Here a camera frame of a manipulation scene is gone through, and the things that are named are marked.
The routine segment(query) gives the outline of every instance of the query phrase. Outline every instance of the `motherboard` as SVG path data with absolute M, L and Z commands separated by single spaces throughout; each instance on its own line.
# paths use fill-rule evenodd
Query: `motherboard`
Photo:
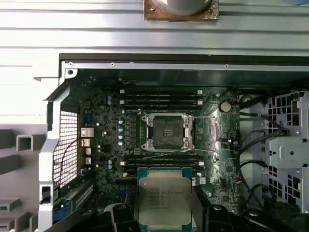
M 189 168 L 212 204 L 238 213 L 239 95 L 218 87 L 97 88 L 80 105 L 79 164 L 91 207 L 131 203 L 138 170 Z

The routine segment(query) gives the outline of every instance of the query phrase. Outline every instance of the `cpu socket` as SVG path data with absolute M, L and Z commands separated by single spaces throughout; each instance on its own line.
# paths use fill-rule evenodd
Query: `cpu socket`
M 194 117 L 183 113 L 152 113 L 143 115 L 146 143 L 143 150 L 151 152 L 188 151 L 194 148 L 191 135 Z

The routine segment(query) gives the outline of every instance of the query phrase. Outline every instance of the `cable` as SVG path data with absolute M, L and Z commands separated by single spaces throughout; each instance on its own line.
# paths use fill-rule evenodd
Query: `cable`
M 265 130 L 255 130 L 255 131 L 253 130 L 253 131 L 251 131 L 249 134 L 247 134 L 247 135 L 243 138 L 243 140 L 242 140 L 241 143 L 240 143 L 240 146 L 242 146 L 243 143 L 246 141 L 246 139 L 249 138 L 249 136 L 252 135 L 252 134 L 254 134 L 254 133 L 263 133 L 263 135 L 266 134 Z
M 243 166 L 245 166 L 245 165 L 247 165 L 249 163 L 256 163 L 256 164 L 262 166 L 263 168 L 268 168 L 268 165 L 264 161 L 261 161 L 261 160 L 249 160 L 249 161 L 243 162 L 240 165 L 240 167 L 242 168 Z
M 265 95 L 261 95 L 261 96 L 258 96 L 256 98 L 253 98 L 250 101 L 246 101 L 244 103 L 241 103 L 239 105 L 239 108 L 240 108 L 240 110 L 243 110 L 243 109 L 246 109 L 246 108 L 250 108 L 251 106 L 254 106 L 255 104 L 258 104 L 259 102 L 265 101 L 268 98 L 271 98 L 271 97 L 274 97 L 274 96 L 283 95 L 283 94 L 288 94 L 290 92 L 291 92 L 291 88 L 286 89 L 286 90 L 281 90 L 281 91 L 278 91 L 278 92 L 274 92 L 271 95 L 270 95 L 270 93 L 265 94 Z
M 272 133 L 269 133 L 269 134 L 266 134 L 258 139 L 255 139 L 253 141 L 251 141 L 250 143 L 246 144 L 243 148 L 241 148 L 239 150 L 239 153 L 238 155 L 240 156 L 242 153 L 244 153 L 246 150 L 248 150 L 250 147 L 260 143 L 261 141 L 263 140 L 266 140 L 266 139 L 270 139 L 270 138 L 274 138 L 274 137 L 277 137 L 279 135 L 282 135 L 284 133 L 284 131 L 282 130 L 278 130 L 278 131 L 275 131 L 275 132 L 272 132 Z
M 281 130 L 285 130 L 285 128 L 278 124 L 277 122 L 271 120 L 269 117 L 267 117 L 266 115 L 262 115 L 262 114 L 249 114 L 249 113 L 245 113 L 245 112 L 240 112 L 239 113 L 240 115 L 242 116 L 249 116 L 249 117 L 259 117 L 259 118 L 262 118 L 262 119 L 265 119 L 267 120 L 269 123 L 271 123 L 273 126 L 277 127 L 278 129 L 281 129 Z
M 78 140 L 82 139 L 82 137 L 79 137 L 77 139 L 75 139 L 73 142 L 71 142 L 69 144 L 69 146 L 67 146 L 67 148 L 64 150 L 63 152 L 63 155 L 62 155 L 62 158 L 61 158 L 61 162 L 60 162 L 60 174 L 59 174 L 59 183 L 58 185 L 61 186 L 61 176 L 62 176 L 62 171 L 63 171 L 63 161 L 64 161 L 64 157 L 66 156 L 66 153 L 67 153 L 67 150 L 75 143 L 77 142 Z
M 271 195 L 272 198 L 276 198 L 275 194 L 270 190 L 270 188 L 269 188 L 267 185 L 264 185 L 264 184 L 257 184 L 257 185 L 254 185 L 254 186 L 252 187 L 251 191 L 254 193 L 259 187 L 264 187 L 264 188 L 267 189 L 267 191 L 270 193 L 270 195 Z M 251 198 L 252 198 L 252 195 L 249 194 L 248 199 L 245 200 L 244 204 L 249 203 L 250 200 L 251 200 Z
M 233 186 L 233 188 L 232 188 L 232 199 L 233 199 L 233 202 L 236 202 L 235 201 L 235 190 L 236 190 L 236 187 L 237 186 L 240 186 L 241 184 L 242 184 L 242 180 L 240 180 L 240 181 L 237 181 L 236 183 L 235 183 L 235 185 Z
M 236 157 L 236 161 L 235 161 L 235 166 L 236 166 L 236 169 L 238 170 L 239 172 L 239 176 L 241 178 L 241 180 L 243 181 L 243 185 L 246 187 L 246 189 L 249 191 L 249 193 L 252 195 L 252 197 L 254 198 L 254 200 L 256 201 L 256 203 L 258 204 L 258 206 L 260 208 L 263 209 L 263 205 L 262 203 L 259 201 L 258 197 L 254 194 L 254 192 L 252 192 L 251 188 L 249 187 L 248 183 L 246 182 L 244 176 L 243 176 L 243 173 L 241 171 L 241 167 L 240 167 L 240 156 L 242 153 L 244 153 L 246 150 L 248 150 L 250 147 L 258 144 L 259 142 L 263 141 L 263 140 L 266 140 L 266 139 L 270 139 L 270 138 L 273 138 L 273 137 L 277 137 L 279 135 L 283 134 L 283 131 L 282 130 L 278 130 L 276 132 L 273 132 L 273 133 L 270 133 L 270 134 L 266 134 L 258 139 L 255 139 L 253 141 L 251 141 L 250 143 L 248 143 L 247 145 L 245 145 L 245 147 L 243 147 L 241 150 L 238 151 L 238 155 Z

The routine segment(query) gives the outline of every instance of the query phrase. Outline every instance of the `green circuit board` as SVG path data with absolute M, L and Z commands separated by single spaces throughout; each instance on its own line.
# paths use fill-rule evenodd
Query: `green circuit board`
M 80 151 L 82 165 L 96 183 L 94 198 L 88 204 L 104 210 L 111 203 L 129 201 L 128 194 L 137 191 L 139 167 L 191 167 L 192 185 L 200 185 L 212 204 L 237 213 L 232 188 L 237 180 L 234 151 L 239 141 L 238 99 L 236 91 L 217 87 L 95 89 L 81 103 L 79 119 L 81 127 L 94 128 L 91 163 L 83 157 L 83 149 Z M 220 110 L 223 102 L 231 102 L 227 113 Z M 151 114 L 166 116 L 156 116 L 156 124 L 150 128 L 142 118 Z M 194 118 L 194 149 L 185 152 L 179 145 L 159 146 L 162 138 L 156 137 L 164 121 L 170 120 L 177 127 L 178 114 Z M 170 129 L 162 130 L 169 136 Z M 154 138 L 155 151 L 142 148 L 149 136 Z M 170 140 L 179 142 L 179 138 Z

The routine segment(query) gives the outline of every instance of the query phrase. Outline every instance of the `screw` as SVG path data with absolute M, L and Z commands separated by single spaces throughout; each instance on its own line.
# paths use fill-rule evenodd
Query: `screw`
M 219 205 L 215 205 L 215 206 L 213 207 L 213 209 L 214 209 L 214 210 L 218 210 L 218 211 L 219 211 L 219 210 L 222 210 L 222 207 L 221 207 L 221 206 L 219 206 Z
M 252 216 L 252 217 L 257 217 L 257 216 L 259 216 L 259 214 L 258 214 L 257 212 L 255 212 L 255 211 L 250 211 L 250 212 L 249 212 L 249 215 Z

